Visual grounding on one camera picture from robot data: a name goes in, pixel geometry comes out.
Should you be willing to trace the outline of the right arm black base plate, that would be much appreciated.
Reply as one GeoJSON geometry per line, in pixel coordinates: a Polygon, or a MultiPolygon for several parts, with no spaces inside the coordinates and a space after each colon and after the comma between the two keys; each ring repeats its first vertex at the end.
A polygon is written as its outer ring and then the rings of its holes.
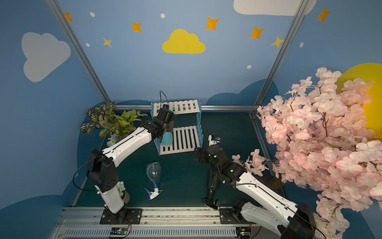
{"type": "Polygon", "coordinates": [[[256,223],[245,220],[238,210],[230,207],[220,207],[219,216],[220,223],[225,225],[256,225],[256,223]]]}

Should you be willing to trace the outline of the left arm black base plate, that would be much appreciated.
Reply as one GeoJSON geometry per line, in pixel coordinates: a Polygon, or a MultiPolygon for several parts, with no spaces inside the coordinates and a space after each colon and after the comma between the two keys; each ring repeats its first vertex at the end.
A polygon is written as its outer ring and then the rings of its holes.
{"type": "Polygon", "coordinates": [[[139,225],[143,210],[140,208],[122,208],[119,212],[113,214],[105,208],[101,219],[101,225],[139,225]]]}

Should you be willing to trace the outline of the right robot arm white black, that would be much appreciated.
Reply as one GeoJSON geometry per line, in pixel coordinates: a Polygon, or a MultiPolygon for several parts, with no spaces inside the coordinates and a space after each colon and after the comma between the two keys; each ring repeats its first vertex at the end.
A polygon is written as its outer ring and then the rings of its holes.
{"type": "Polygon", "coordinates": [[[312,239],[316,224],[313,211],[306,204],[296,204],[280,196],[256,179],[246,168],[228,160],[224,150],[218,145],[207,149],[195,148],[195,160],[210,166],[208,196],[204,198],[207,207],[218,209],[213,200],[214,192],[220,182],[230,185],[254,199],[239,202],[235,209],[241,217],[258,224],[282,239],[312,239]]]}

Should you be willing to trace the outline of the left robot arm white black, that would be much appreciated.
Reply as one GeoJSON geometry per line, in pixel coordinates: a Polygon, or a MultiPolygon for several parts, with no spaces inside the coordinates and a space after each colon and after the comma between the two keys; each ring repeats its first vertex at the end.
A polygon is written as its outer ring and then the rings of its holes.
{"type": "Polygon", "coordinates": [[[106,212],[118,224],[127,220],[126,205],[119,194],[117,168],[137,149],[171,132],[175,113],[161,108],[153,120],[143,122],[133,133],[102,151],[93,150],[89,156],[87,177],[104,201],[106,212]]]}

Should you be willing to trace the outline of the clear blue-white spray bottle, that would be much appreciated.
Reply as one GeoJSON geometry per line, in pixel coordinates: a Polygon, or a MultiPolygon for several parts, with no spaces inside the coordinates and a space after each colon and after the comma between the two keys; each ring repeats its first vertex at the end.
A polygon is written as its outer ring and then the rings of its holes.
{"type": "Polygon", "coordinates": [[[157,196],[161,194],[163,190],[159,189],[159,181],[161,179],[162,175],[162,169],[159,162],[152,162],[146,165],[146,175],[148,179],[154,184],[153,190],[149,191],[147,188],[145,188],[146,192],[148,193],[148,201],[153,200],[157,196]]]}

